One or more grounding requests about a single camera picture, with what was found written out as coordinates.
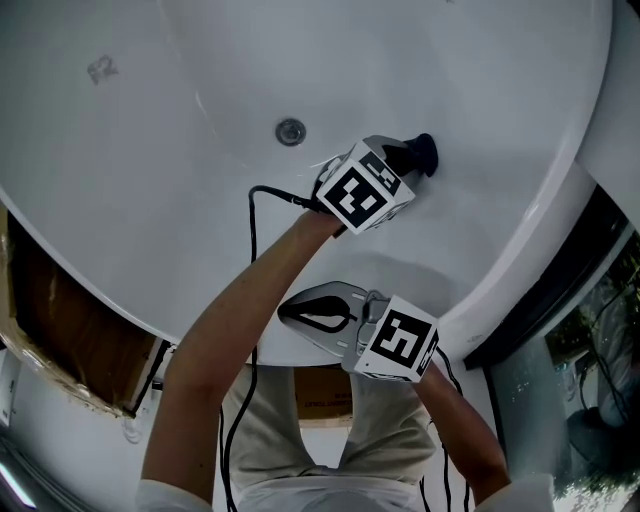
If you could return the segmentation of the dark blue cloth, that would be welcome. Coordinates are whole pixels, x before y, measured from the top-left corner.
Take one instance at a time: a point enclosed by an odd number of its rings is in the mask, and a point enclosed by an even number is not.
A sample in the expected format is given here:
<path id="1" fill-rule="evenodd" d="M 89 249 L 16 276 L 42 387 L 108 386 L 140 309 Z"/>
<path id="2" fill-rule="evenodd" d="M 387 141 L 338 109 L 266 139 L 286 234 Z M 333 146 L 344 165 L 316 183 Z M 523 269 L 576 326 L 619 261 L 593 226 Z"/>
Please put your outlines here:
<path id="1" fill-rule="evenodd" d="M 439 154 L 433 137 L 428 133 L 421 133 L 406 140 L 405 144 L 413 169 L 428 178 L 433 177 L 439 166 Z"/>

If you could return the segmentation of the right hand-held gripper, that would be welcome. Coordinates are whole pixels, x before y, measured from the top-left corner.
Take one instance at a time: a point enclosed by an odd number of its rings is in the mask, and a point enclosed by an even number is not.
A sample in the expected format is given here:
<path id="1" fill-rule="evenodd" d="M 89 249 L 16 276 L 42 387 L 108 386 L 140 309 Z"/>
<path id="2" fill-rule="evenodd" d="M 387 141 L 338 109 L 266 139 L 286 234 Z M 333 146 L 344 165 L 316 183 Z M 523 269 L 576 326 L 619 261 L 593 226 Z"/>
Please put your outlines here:
<path id="1" fill-rule="evenodd" d="M 439 319 L 396 295 L 366 295 L 360 287 L 331 281 L 291 296 L 277 313 L 286 327 L 343 358 L 348 373 L 420 382 L 440 340 Z"/>

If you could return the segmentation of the person's beige trousers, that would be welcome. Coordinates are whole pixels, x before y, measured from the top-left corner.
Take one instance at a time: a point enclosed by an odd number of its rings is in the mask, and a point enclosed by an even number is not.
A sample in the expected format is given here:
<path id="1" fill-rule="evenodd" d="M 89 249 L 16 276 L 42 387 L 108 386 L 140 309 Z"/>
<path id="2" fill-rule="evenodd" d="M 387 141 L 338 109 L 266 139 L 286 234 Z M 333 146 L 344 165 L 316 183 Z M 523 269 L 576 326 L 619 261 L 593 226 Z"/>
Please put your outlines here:
<path id="1" fill-rule="evenodd" d="M 279 478 L 373 477 L 415 485 L 435 451 L 429 415 L 408 383 L 350 377 L 354 420 L 337 468 L 314 463 L 305 448 L 294 371 L 245 366 L 223 401 L 233 432 L 230 475 L 244 490 Z"/>

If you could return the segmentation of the white bathtub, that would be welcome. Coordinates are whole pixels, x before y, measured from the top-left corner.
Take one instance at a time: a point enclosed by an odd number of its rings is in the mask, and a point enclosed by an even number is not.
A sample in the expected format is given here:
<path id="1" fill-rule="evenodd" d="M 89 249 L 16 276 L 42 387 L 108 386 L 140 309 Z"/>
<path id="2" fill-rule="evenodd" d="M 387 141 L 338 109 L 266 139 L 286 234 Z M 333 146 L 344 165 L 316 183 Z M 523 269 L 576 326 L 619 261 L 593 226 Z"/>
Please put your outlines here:
<path id="1" fill-rule="evenodd" d="M 247 194 L 306 196 L 359 140 L 432 135 L 397 217 L 331 280 L 442 321 L 461 359 L 533 285 L 594 183 L 575 160 L 612 0 L 0 0 L 0 201 L 96 297 L 179 342 L 248 263 Z M 293 117 L 305 141 L 274 136 Z"/>

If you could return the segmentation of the large cardboard box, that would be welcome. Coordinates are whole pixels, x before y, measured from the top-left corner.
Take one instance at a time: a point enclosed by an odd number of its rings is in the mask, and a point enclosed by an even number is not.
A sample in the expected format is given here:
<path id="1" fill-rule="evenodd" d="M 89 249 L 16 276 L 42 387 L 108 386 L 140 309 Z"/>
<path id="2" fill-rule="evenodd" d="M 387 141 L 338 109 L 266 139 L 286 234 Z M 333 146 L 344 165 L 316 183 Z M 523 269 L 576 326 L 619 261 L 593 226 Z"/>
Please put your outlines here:
<path id="1" fill-rule="evenodd" d="M 82 405 L 129 418 L 170 347 L 86 290 L 1 203 L 0 345 Z"/>

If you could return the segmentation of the small printed cardboard box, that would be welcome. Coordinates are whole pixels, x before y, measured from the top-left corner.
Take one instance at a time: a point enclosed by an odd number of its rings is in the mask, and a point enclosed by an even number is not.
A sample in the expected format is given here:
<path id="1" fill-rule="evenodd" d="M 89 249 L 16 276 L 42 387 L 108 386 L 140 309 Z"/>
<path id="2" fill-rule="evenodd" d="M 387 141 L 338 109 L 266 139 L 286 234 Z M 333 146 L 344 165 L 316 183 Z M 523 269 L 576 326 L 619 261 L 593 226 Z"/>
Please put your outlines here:
<path id="1" fill-rule="evenodd" d="M 294 369 L 294 385 L 301 428 L 352 425 L 350 377 L 340 367 L 297 367 Z"/>

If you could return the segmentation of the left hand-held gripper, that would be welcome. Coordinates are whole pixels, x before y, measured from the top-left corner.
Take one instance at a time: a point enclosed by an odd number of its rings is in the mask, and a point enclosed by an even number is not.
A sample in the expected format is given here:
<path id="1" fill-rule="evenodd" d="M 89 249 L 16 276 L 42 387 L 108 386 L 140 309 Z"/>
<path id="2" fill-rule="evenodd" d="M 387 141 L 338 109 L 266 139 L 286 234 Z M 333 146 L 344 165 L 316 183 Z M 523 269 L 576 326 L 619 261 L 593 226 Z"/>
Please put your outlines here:
<path id="1" fill-rule="evenodd" d="M 419 162 L 407 159 L 408 145 L 382 135 L 358 141 L 351 150 L 327 161 L 318 176 L 314 197 L 354 234 L 391 220 L 415 198 L 424 176 Z"/>

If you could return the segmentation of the round metal bathtub drain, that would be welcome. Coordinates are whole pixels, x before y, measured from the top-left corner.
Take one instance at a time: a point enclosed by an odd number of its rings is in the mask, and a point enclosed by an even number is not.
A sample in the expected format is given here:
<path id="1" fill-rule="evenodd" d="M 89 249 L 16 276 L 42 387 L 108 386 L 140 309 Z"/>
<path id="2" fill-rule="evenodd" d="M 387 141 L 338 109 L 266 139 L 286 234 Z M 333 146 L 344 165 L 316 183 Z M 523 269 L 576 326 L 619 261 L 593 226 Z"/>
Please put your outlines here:
<path id="1" fill-rule="evenodd" d="M 283 118 L 274 127 L 274 136 L 279 144 L 285 147 L 296 147 L 305 141 L 307 129 L 299 119 Z"/>

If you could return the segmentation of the person's white shirt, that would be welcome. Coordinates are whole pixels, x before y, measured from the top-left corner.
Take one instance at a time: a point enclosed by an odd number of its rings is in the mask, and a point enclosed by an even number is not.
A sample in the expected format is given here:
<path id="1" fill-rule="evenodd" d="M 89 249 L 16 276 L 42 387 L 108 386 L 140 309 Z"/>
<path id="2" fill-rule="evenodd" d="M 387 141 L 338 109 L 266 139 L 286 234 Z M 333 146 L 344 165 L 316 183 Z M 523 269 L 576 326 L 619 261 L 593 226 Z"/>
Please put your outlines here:
<path id="1" fill-rule="evenodd" d="M 554 512 L 553 481 L 533 475 L 497 491 L 473 512 Z M 241 493 L 237 512 L 411 512 L 417 488 L 373 477 L 302 476 L 265 481 Z M 175 486 L 140 482 L 137 512 L 213 512 L 212 505 Z"/>

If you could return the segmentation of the person's right forearm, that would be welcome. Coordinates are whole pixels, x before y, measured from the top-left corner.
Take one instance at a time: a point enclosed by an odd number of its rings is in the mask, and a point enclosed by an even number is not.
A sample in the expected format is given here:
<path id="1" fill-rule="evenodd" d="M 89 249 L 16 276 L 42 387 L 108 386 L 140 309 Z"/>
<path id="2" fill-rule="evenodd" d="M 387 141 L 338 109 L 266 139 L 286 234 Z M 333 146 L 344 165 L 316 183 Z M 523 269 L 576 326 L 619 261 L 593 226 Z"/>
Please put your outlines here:
<path id="1" fill-rule="evenodd" d="M 428 365 L 414 389 L 454 466 L 469 484 L 475 504 L 508 486 L 511 480 L 498 439 L 437 365 Z"/>

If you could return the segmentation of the person's left forearm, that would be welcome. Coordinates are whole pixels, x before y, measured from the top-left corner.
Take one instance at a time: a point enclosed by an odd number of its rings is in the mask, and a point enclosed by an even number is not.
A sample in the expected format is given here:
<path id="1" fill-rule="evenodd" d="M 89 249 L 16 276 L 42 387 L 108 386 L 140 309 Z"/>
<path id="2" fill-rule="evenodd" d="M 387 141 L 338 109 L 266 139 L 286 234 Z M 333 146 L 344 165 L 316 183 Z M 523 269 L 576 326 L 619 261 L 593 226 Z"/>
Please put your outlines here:
<path id="1" fill-rule="evenodd" d="M 143 481 L 212 502 L 223 399 L 287 290 L 340 227 L 333 216 L 302 214 L 198 317 L 166 370 Z"/>

